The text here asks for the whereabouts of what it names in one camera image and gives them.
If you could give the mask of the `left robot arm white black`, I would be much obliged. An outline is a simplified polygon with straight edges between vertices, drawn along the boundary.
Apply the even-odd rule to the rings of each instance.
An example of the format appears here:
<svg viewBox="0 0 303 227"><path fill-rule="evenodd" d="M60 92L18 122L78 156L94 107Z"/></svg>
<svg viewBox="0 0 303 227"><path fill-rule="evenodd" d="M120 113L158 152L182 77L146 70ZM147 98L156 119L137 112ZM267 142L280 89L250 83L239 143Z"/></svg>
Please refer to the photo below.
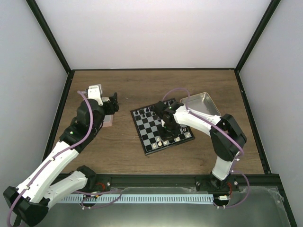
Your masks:
<svg viewBox="0 0 303 227"><path fill-rule="evenodd" d="M89 91L82 98L77 115L47 158L17 187L9 186L3 192L9 206L7 226L11 226L11 214L15 213L28 226L34 227L65 196L83 188L92 191L96 187L94 172L85 166L78 168L70 177L53 183L60 172L94 140L105 116L119 110L117 93L103 98Z"/></svg>

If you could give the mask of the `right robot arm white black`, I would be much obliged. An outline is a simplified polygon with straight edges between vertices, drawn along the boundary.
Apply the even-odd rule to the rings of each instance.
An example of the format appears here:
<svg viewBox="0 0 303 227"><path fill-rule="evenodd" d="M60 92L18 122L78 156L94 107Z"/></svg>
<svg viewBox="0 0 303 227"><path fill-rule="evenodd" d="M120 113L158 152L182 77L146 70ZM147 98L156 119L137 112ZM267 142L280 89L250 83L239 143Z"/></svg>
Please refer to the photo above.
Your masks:
<svg viewBox="0 0 303 227"><path fill-rule="evenodd" d="M244 155L243 147L247 142L234 117L230 114L218 116L202 113L179 102L167 105L159 101L151 110L161 120L157 128L163 141L180 137L182 126L199 130L211 138L217 159L210 173L210 184L213 189L222 190L227 185L233 163Z"/></svg>

